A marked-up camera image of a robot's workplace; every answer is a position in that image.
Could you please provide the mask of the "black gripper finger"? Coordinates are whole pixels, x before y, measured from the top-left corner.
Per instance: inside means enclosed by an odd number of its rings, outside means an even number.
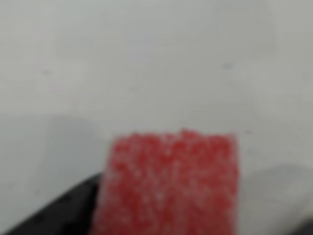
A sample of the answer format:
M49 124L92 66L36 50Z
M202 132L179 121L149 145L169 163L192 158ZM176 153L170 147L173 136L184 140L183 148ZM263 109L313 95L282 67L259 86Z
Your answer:
M313 235L313 220L305 221L297 230L297 235Z
M89 177L5 234L87 235L91 228L100 180L101 174Z

